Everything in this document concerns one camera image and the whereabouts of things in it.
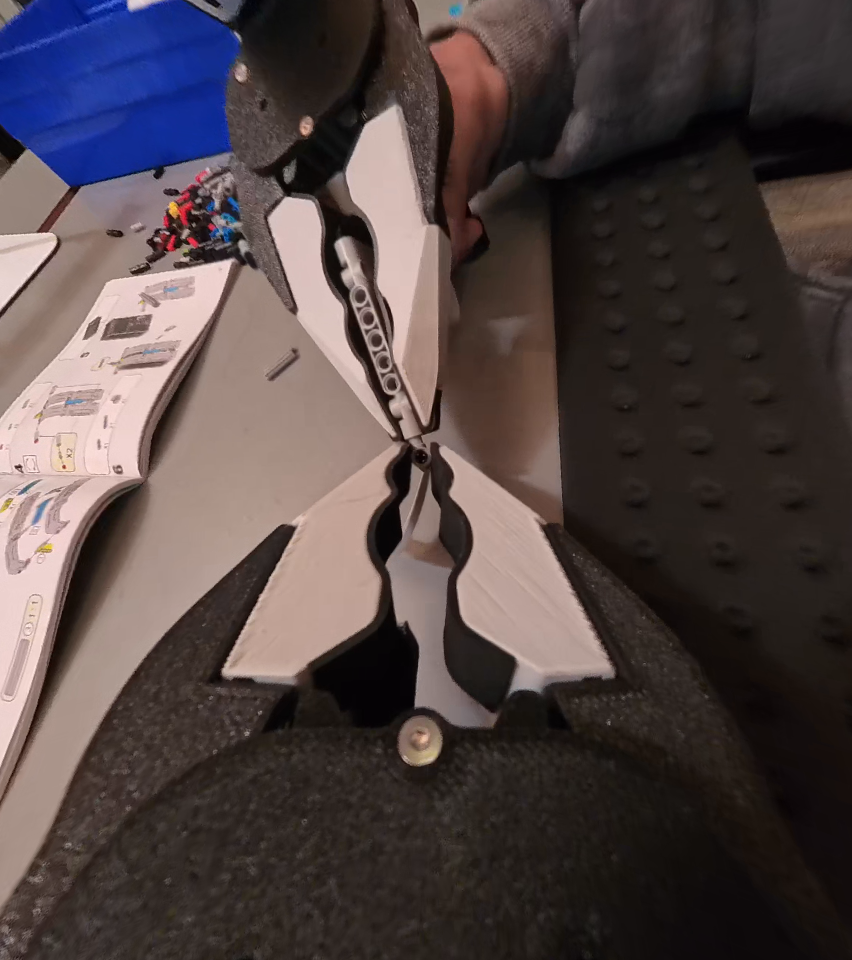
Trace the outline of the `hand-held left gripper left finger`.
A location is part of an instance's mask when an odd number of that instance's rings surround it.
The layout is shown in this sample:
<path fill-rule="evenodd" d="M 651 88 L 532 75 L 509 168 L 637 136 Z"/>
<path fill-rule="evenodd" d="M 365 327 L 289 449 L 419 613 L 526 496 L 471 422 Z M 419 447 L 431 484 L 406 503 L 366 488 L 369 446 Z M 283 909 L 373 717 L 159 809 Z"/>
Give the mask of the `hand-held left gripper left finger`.
<path fill-rule="evenodd" d="M 406 446 L 394 443 L 300 515 L 221 669 L 311 686 L 342 710 L 406 707 L 406 633 L 387 560 L 400 545 Z"/>

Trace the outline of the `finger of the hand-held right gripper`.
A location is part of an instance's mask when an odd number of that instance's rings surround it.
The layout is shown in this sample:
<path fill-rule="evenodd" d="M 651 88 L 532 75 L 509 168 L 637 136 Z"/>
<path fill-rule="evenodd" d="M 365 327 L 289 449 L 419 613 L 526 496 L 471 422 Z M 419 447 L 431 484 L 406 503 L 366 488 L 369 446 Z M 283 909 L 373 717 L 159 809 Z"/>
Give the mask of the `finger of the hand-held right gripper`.
<path fill-rule="evenodd" d="M 460 318 L 451 245 L 429 222 L 408 126 L 394 103 L 366 122 L 348 158 L 345 184 L 372 241 L 372 279 L 386 312 L 392 353 L 423 435 L 443 389 L 449 330 Z"/>
<path fill-rule="evenodd" d="M 348 307 L 327 274 L 319 203 L 310 196 L 284 198 L 268 215 L 267 224 L 300 325 L 387 436 L 398 439 L 398 429 L 391 424 L 352 348 Z"/>

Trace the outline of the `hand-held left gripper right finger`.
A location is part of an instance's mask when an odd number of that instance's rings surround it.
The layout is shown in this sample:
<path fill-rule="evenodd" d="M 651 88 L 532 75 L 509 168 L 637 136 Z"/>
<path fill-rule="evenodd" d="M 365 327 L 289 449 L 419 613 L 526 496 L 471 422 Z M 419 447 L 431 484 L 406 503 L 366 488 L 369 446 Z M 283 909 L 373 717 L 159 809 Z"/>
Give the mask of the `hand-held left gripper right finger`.
<path fill-rule="evenodd" d="M 443 655 L 488 712 L 517 691 L 609 681 L 614 661 L 548 524 L 451 447 L 432 446 L 439 541 L 453 562 Z"/>

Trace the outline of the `grey panel with holes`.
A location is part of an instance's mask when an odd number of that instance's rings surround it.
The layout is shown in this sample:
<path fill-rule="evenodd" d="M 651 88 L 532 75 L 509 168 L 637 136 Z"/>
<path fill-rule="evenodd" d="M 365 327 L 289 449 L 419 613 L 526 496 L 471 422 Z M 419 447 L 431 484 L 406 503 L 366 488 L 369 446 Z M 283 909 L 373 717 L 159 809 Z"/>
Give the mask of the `grey panel with holes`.
<path fill-rule="evenodd" d="M 360 333 L 364 351 L 362 363 L 372 377 L 372 389 L 377 399 L 403 438 L 400 421 L 404 417 L 416 416 L 396 366 L 384 302 L 373 282 L 372 250 L 348 234 L 336 239 L 334 250 L 350 310 Z"/>

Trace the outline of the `person's right forearm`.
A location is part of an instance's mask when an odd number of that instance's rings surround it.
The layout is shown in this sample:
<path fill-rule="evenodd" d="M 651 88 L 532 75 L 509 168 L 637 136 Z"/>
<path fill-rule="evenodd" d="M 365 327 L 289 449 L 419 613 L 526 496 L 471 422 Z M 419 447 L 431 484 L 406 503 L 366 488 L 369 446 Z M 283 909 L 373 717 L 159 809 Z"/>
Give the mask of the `person's right forearm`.
<path fill-rule="evenodd" d="M 712 114 L 852 125 L 852 1 L 476 2 L 429 39 L 455 31 L 504 74 L 496 171 L 564 178 Z"/>

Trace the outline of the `grey desk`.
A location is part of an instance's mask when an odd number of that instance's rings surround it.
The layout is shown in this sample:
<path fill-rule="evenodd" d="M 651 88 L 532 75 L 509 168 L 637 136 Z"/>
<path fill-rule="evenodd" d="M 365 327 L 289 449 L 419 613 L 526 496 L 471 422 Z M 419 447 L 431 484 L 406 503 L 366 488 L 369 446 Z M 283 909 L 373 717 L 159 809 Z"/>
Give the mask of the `grey desk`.
<path fill-rule="evenodd" d="M 59 247 L 0 318 L 0 416 L 146 249 L 164 189 L 225 154 L 67 187 L 26 152 L 0 179 L 0 234 L 53 212 Z M 435 439 L 548 522 L 564 517 L 549 197 L 522 167 L 476 201 L 490 250 L 457 276 Z M 156 429 L 143 486 L 82 548 L 29 738 L 0 806 L 0 908 L 55 819 L 80 759 L 163 635 L 277 525 L 380 454 L 387 437 L 264 276 L 241 267 Z"/>

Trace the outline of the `person's right hand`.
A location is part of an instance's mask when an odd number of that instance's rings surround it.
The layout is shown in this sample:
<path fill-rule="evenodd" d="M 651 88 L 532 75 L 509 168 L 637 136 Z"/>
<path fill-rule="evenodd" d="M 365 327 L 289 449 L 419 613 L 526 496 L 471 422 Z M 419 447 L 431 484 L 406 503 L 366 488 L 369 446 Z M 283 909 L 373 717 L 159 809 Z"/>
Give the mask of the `person's right hand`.
<path fill-rule="evenodd" d="M 431 53 L 449 91 L 453 134 L 441 197 L 454 266 L 466 262 L 484 236 L 470 202 L 491 179 L 508 120 L 505 75 L 471 33 L 455 30 L 431 44 Z"/>

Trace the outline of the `pile of small colourful pieces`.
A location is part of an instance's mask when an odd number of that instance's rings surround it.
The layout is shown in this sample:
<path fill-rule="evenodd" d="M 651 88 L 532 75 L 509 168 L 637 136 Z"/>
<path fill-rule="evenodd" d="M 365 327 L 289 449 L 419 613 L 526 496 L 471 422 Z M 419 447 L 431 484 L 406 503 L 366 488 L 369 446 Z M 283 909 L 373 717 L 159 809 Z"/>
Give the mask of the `pile of small colourful pieces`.
<path fill-rule="evenodd" d="M 180 191 L 164 190 L 167 203 L 161 222 L 146 239 L 148 253 L 127 270 L 142 277 L 167 262 L 183 270 L 233 260 L 256 267 L 229 165 L 207 167 Z"/>

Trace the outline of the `blue plastic bin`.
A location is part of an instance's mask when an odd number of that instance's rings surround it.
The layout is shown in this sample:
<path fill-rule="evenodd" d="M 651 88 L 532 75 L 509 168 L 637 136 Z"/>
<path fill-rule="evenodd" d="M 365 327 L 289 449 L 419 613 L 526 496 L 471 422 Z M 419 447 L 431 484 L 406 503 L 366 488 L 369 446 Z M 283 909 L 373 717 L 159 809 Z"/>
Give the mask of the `blue plastic bin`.
<path fill-rule="evenodd" d="M 69 186 L 228 153 L 237 55 L 188 2 L 33 2 L 0 29 L 0 126 Z"/>

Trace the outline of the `white instruction booklet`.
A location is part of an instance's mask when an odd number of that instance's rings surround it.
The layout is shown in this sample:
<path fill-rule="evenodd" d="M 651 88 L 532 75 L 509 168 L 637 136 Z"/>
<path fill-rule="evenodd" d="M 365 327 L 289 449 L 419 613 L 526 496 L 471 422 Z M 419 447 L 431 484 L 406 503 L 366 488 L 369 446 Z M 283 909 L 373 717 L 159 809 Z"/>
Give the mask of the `white instruction booklet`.
<path fill-rule="evenodd" d="M 145 482 L 156 426 L 238 269 L 229 259 L 109 281 L 0 418 L 0 802 L 84 541 Z"/>

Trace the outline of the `dark perforated foam pad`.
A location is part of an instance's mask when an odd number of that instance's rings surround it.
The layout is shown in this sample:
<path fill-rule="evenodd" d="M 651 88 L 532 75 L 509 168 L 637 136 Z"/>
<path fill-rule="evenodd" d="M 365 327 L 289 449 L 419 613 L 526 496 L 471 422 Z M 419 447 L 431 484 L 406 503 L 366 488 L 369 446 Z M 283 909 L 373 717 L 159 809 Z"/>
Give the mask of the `dark perforated foam pad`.
<path fill-rule="evenodd" d="M 552 187 L 564 520 L 852 850 L 852 435 L 724 129 Z"/>

